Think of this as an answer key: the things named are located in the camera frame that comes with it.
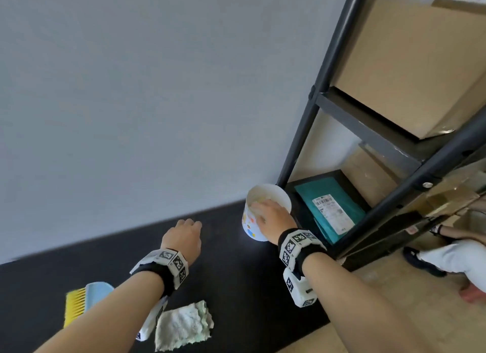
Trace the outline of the white paper cup coloured dots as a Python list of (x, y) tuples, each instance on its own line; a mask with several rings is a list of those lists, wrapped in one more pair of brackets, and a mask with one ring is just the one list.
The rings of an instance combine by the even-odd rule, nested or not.
[(251, 239), (265, 242), (267, 238), (261, 233), (257, 223), (259, 216), (263, 213), (259, 209), (253, 208), (254, 203), (262, 203), (265, 200), (272, 200), (291, 213), (292, 204), (288, 194), (279, 186), (274, 184), (259, 184), (250, 189), (246, 196), (244, 212), (242, 214), (242, 227), (247, 236)]

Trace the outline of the person's right forearm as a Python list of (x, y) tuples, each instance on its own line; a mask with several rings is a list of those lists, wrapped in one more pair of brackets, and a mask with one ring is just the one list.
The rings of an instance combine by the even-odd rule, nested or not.
[(324, 253), (302, 271), (349, 353), (436, 353), (410, 318)]

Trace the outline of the large brown cardboard box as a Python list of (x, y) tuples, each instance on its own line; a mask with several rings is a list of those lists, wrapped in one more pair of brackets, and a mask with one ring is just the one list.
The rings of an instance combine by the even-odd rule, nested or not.
[(486, 105), (486, 10), (367, 0), (332, 82), (418, 139)]

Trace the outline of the open flap cardboard box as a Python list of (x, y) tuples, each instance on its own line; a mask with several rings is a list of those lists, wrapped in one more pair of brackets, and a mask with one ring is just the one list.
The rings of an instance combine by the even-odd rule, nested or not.
[(460, 167), (448, 173), (426, 200), (429, 209), (424, 217), (454, 214), (479, 199), (486, 191), (486, 159)]

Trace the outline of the person's right hand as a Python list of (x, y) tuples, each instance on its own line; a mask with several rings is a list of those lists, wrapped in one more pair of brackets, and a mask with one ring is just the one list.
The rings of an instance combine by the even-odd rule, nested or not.
[(266, 199), (262, 202), (253, 202), (250, 206), (252, 213), (257, 217), (260, 232), (274, 245), (282, 233), (289, 229), (296, 229), (297, 225), (286, 208), (279, 203)]

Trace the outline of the person's left forearm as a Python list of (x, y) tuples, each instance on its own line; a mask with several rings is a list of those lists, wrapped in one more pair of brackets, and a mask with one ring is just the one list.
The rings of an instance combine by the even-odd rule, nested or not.
[(34, 353), (128, 353), (163, 292), (160, 276), (139, 272)]

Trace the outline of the teal mailer bag white label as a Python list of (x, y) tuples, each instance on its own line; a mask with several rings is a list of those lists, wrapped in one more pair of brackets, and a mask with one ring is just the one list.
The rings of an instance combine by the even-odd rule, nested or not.
[(313, 214), (324, 238), (335, 244), (364, 217), (366, 212), (355, 203), (335, 178), (322, 178), (295, 187)]

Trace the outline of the person's left hand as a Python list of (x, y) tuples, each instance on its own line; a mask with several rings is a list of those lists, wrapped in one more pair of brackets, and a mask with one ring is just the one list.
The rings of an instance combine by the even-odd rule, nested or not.
[(170, 228), (162, 237), (161, 248), (180, 252), (191, 266), (201, 253), (201, 231)]

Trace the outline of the pink object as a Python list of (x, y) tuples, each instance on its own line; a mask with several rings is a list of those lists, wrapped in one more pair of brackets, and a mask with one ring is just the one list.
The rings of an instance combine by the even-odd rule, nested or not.
[(486, 293), (477, 288), (471, 281), (466, 281), (459, 291), (460, 298), (466, 303), (486, 303)]

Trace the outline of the small taped cardboard box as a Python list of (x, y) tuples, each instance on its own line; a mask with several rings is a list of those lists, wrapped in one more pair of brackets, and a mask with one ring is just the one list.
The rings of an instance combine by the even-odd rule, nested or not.
[(370, 207), (385, 199), (408, 174), (361, 142), (341, 166), (341, 171)]

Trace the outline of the black metal shelf rack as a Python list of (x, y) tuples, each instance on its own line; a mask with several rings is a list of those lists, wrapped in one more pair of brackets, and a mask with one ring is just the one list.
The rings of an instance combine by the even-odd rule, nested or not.
[[(292, 215), (297, 225), (309, 229), (324, 243), (330, 256), (344, 260), (344, 267), (350, 271), (393, 253), (431, 226), (450, 217), (451, 214), (423, 216), (429, 209), (426, 200), (428, 191), (440, 184), (448, 173), (486, 159), (486, 105), (458, 130), (418, 139), (333, 86), (337, 68), (366, 2), (346, 0), (344, 3), (277, 181), (277, 185), (290, 196)], [(337, 170), (289, 182), (318, 111), (341, 123), (361, 142), (406, 172), (408, 177), (374, 207), (368, 205), (341, 171), (342, 164)], [(351, 199), (366, 212), (365, 217), (335, 244), (330, 244), (324, 238), (313, 214), (295, 189), (297, 185), (322, 178), (335, 178)]]

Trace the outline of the white and green cloth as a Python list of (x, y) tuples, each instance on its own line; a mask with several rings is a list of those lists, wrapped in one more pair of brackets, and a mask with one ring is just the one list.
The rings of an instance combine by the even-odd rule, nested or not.
[(155, 351), (172, 351), (211, 337), (214, 322), (202, 300), (174, 310), (162, 312), (155, 328)]

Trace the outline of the yellow bristle brush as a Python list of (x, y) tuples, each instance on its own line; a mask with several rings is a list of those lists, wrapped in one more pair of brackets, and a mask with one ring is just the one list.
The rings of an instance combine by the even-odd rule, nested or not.
[(63, 328), (85, 312), (87, 287), (75, 289), (66, 294)]

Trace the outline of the black floor mat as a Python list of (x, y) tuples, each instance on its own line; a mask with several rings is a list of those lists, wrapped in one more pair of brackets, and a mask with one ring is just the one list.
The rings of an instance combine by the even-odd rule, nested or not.
[[(172, 353), (274, 353), (328, 324), (319, 303), (296, 307), (276, 247), (250, 239), (244, 202), (189, 215), (202, 222), (202, 251), (167, 309), (207, 302), (211, 337)], [(0, 265), (0, 353), (32, 353), (64, 323), (65, 294), (90, 282), (114, 287), (176, 220)]]

